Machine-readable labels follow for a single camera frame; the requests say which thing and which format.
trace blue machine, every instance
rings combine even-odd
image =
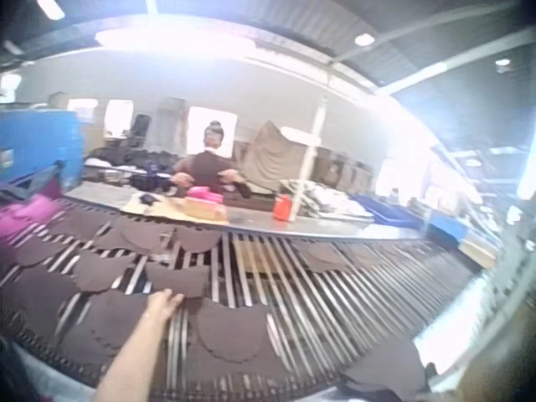
[[[80,181],[84,137],[72,111],[3,111],[0,114],[0,183],[41,172],[56,162],[69,190]]]

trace red bottle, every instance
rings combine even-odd
[[[287,221],[291,216],[292,200],[284,194],[276,198],[274,203],[274,218],[277,220]]]

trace white pole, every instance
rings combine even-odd
[[[329,81],[331,80],[331,75],[327,77],[327,85],[329,87]],[[303,162],[301,163],[300,175],[298,176],[298,188],[294,194],[294,199],[292,200],[292,209],[291,215],[289,217],[290,222],[294,222],[296,215],[298,214],[298,209],[302,203],[303,192],[305,190],[305,182],[311,176],[312,164],[317,155],[317,144],[322,133],[322,128],[324,127],[324,121],[326,120],[326,109],[327,109],[327,92],[322,96],[320,106],[317,109],[317,114],[315,115],[314,121],[312,122],[311,129],[311,142],[309,143],[307,150],[305,151],[305,156],[303,157]]]

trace wall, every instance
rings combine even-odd
[[[250,141],[268,120],[309,131],[322,90],[297,78],[238,60],[149,57],[97,50],[46,59],[21,69],[17,101],[72,97],[128,99],[136,113],[152,114],[166,96],[238,115],[235,139]],[[365,109],[331,95],[322,146],[345,152],[376,171],[390,129]]]

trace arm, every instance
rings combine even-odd
[[[183,159],[175,163],[175,166],[173,166],[173,171],[175,173],[185,173],[186,166],[188,165],[187,159],[188,157],[184,157]]]
[[[182,188],[188,188],[192,186],[193,178],[190,176],[187,171],[189,170],[190,156],[186,156],[180,161],[178,161],[175,166],[173,166],[173,171],[175,174],[171,177],[170,181]]]
[[[149,296],[145,313],[100,382],[95,402],[149,400],[166,323],[183,299],[184,295],[172,298],[168,289]]]
[[[218,175],[223,183],[233,184],[236,190],[244,198],[251,197],[251,189],[245,182],[244,176],[240,174],[236,165],[231,161],[225,161],[225,170],[219,172]]]

